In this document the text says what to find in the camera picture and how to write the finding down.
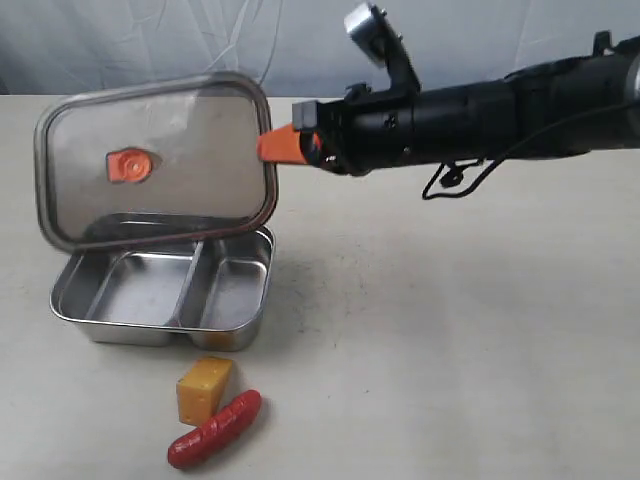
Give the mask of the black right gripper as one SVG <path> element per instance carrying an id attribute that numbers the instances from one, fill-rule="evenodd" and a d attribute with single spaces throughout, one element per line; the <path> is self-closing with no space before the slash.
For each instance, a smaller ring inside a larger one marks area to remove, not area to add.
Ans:
<path id="1" fill-rule="evenodd" d="M 256 153 L 274 164 L 312 165 L 337 175 L 364 176 L 374 170 L 425 163 L 413 139 L 418 84 L 374 91 L 352 85 L 340 100 L 292 105 L 292 126 L 259 136 Z"/>

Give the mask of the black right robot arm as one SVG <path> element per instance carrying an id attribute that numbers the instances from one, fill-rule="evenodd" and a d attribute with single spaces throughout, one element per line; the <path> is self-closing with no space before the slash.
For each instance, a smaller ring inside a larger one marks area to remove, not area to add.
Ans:
<path id="1" fill-rule="evenodd" d="M 297 103 L 262 134 L 261 160 L 338 175 L 425 164 L 547 160 L 639 145 L 639 41 L 613 43 L 493 81 L 419 91 L 349 88 L 331 102 Z"/>

